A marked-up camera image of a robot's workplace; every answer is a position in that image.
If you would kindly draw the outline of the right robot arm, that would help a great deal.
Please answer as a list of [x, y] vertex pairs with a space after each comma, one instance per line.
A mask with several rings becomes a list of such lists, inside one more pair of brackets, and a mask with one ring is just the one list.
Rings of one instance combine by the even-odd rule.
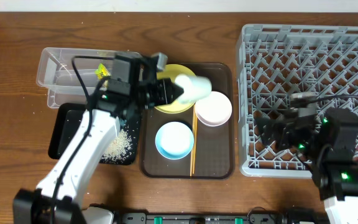
[[329, 108], [321, 124], [311, 105], [283, 119], [256, 118], [264, 146], [294, 148], [311, 163], [306, 169], [319, 190], [330, 223], [358, 223], [358, 163], [354, 161], [358, 116], [349, 109]]

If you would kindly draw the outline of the pale green cup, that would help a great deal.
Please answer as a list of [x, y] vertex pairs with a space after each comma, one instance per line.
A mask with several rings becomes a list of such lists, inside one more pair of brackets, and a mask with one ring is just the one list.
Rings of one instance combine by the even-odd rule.
[[175, 84], [183, 89], [183, 93], [176, 99], [178, 103], [194, 103], [206, 98], [212, 91], [212, 84], [206, 77], [179, 74]]

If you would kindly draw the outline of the light blue bowl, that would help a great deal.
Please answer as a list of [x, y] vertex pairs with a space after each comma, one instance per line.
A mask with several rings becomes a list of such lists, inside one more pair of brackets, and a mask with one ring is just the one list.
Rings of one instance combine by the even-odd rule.
[[166, 159], [179, 160], [191, 152], [192, 130], [188, 125], [172, 121], [160, 127], [155, 135], [155, 147]]

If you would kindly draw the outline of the yellow plate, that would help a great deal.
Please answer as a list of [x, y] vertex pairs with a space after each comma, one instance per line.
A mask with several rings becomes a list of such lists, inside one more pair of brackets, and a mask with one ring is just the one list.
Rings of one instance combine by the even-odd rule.
[[[163, 72], [157, 73], [157, 79], [161, 80], [164, 78], [169, 78], [172, 82], [174, 82], [176, 77], [180, 74], [189, 75], [191, 77], [196, 76], [195, 73], [186, 66], [180, 64], [168, 64], [165, 66], [165, 70]], [[155, 109], [163, 113], [177, 114], [190, 109], [193, 105], [194, 103], [181, 104], [177, 101], [174, 101], [169, 105], [156, 106]]]

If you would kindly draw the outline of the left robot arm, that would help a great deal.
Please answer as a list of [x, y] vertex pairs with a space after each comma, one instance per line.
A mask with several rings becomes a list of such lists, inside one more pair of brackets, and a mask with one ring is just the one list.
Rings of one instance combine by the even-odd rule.
[[93, 93], [85, 93], [81, 123], [58, 162], [35, 190], [20, 189], [14, 197], [14, 223], [114, 223], [114, 212], [107, 208], [81, 207], [96, 167], [128, 119], [172, 103], [183, 88], [157, 79], [167, 64], [163, 53], [118, 52], [107, 60], [112, 73], [98, 81]]

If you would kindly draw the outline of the leftover cooked rice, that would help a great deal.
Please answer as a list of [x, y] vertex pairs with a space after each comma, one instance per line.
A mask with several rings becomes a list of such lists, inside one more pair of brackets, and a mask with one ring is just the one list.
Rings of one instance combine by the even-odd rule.
[[132, 155], [132, 139], [125, 130], [121, 130], [104, 154], [102, 160], [107, 162], [123, 162]]

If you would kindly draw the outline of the green snack wrapper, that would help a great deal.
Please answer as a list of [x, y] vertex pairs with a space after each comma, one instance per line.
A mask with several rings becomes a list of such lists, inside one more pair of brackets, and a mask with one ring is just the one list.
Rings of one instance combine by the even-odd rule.
[[108, 69], [102, 63], [100, 63], [98, 65], [98, 68], [95, 70], [94, 73], [96, 74], [96, 77], [98, 78], [98, 80], [101, 80], [104, 77], [110, 77], [111, 76], [111, 74], [108, 71]]

